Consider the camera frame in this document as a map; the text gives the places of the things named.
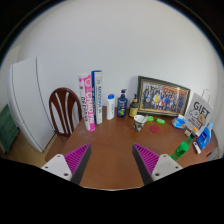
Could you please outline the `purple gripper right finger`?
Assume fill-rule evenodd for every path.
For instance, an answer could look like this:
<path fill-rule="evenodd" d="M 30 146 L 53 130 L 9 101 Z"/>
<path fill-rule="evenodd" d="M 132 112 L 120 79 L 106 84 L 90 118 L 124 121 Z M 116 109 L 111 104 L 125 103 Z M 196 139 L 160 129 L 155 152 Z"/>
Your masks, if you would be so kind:
<path fill-rule="evenodd" d="M 168 154 L 159 155 L 136 143 L 132 153 L 145 185 L 182 169 Z"/>

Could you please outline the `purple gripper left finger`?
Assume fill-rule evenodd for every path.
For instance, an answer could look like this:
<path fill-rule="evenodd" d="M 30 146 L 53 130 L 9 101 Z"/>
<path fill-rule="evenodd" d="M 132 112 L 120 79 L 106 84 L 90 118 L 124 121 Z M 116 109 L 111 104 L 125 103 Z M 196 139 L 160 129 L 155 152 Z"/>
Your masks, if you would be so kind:
<path fill-rule="evenodd" d="M 56 154 L 42 169 L 79 185 L 91 155 L 91 144 L 85 144 L 66 155 Z"/>

